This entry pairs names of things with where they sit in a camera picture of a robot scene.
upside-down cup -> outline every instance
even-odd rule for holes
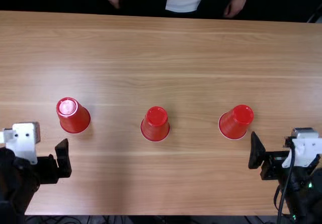
[[[74,98],[65,97],[59,100],[56,106],[56,111],[60,121],[60,126],[66,132],[83,132],[90,124],[90,113]]]
[[[220,117],[218,127],[222,135],[237,140],[245,136],[253,119],[254,113],[249,106],[238,105]]]
[[[151,107],[141,122],[141,133],[150,141],[158,142],[169,134],[168,114],[162,107]]]

wooden table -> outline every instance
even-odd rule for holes
[[[0,12],[0,86],[1,127],[39,121],[39,156],[70,142],[71,177],[26,214],[275,215],[250,133],[268,151],[293,127],[322,133],[322,25]],[[81,134],[59,125],[66,96],[91,113]],[[255,119],[228,140],[218,119],[238,104]],[[155,105],[171,124],[160,143],[139,130]]]

black floor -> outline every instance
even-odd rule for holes
[[[26,224],[271,224],[276,216],[27,216]],[[287,219],[282,224],[289,224]]]

cable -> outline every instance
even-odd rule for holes
[[[295,163],[295,147],[294,147],[293,144],[291,145],[291,151],[292,151],[292,157],[291,157],[290,170],[288,172],[288,176],[287,176],[287,179],[286,179],[286,182],[285,182],[285,187],[284,187],[284,189],[282,191],[281,200],[280,200],[280,203],[279,203],[279,206],[278,206],[278,213],[277,213],[277,221],[276,221],[276,224],[281,224],[281,220],[282,220],[282,210],[283,210],[283,204],[284,204],[284,199],[285,199],[285,193],[286,193],[286,189],[287,189],[287,186],[288,186],[288,182],[290,180],[290,177],[291,177],[291,174],[292,174],[292,171],[293,171],[293,167],[294,167],[294,163]]]
[[[194,220],[194,219],[190,219],[193,223],[195,223],[195,224],[200,224],[199,222],[197,222],[196,220]]]
[[[75,217],[72,217],[72,216],[69,216],[69,215],[63,215],[62,217],[60,217],[56,222],[55,224],[58,224],[60,223],[62,220],[64,220],[65,218],[70,218],[70,219],[74,219],[74,220],[77,220],[79,224],[82,224],[82,222],[80,220],[78,220],[77,218]]]
[[[247,216],[245,216],[245,215],[244,215],[244,217],[245,217],[246,221],[247,221],[249,224],[252,224],[252,223],[251,223],[251,221],[248,219],[248,217],[247,217]]]
[[[87,223],[86,224],[89,224],[90,218],[91,218],[91,216],[89,215],[89,218],[87,219]]]
[[[26,218],[25,222],[27,223],[28,221],[30,221],[36,217],[38,217],[38,216],[37,215],[30,216],[30,217]]]
[[[255,215],[255,217],[262,223],[262,224],[265,224],[262,219],[260,219],[257,215]]]

black cable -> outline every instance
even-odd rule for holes
[[[47,217],[46,220],[43,219],[42,216],[40,216],[40,219],[41,219],[41,223],[47,223],[49,220],[55,220],[55,221],[58,221],[56,218],[59,217],[59,216],[49,216],[49,215],[46,215],[45,217]]]
[[[246,221],[247,221],[249,224],[252,224],[252,223],[251,223],[251,221],[248,219],[248,217],[247,217],[247,216],[245,216],[245,215],[244,215],[244,217],[245,217]]]
[[[79,222],[79,224],[82,224],[82,222],[80,220],[78,220],[77,218],[75,217],[72,217],[72,216],[69,216],[69,215],[63,215],[60,219],[58,219],[55,224],[58,224],[60,223],[62,220],[64,220],[65,218],[70,218],[70,219],[74,219],[74,220],[77,220]]]
[[[288,172],[288,176],[287,176],[287,179],[286,179],[286,182],[285,182],[285,187],[284,187],[284,189],[282,191],[281,200],[280,200],[280,203],[279,203],[279,206],[278,206],[278,213],[277,213],[277,221],[276,221],[276,224],[281,224],[281,220],[282,220],[282,210],[283,210],[283,204],[284,204],[286,189],[287,189],[288,182],[290,180],[290,177],[291,177],[291,174],[292,174],[292,171],[293,171],[293,167],[294,167],[294,163],[295,163],[295,147],[294,147],[293,144],[291,145],[291,152],[292,152],[292,157],[291,157],[290,170]]]
[[[262,219],[260,219],[257,215],[255,215],[255,217],[262,223],[262,224],[265,224]]]
[[[193,220],[192,218],[190,220],[195,224],[200,224],[199,222],[197,222],[196,220]]]
[[[28,221],[36,218],[36,217],[38,217],[38,216],[37,215],[30,216],[30,217],[28,217],[28,218],[25,219],[25,222],[28,222]]]
[[[90,218],[91,218],[91,216],[89,215],[89,218],[87,219],[87,223],[86,224],[89,224]]]

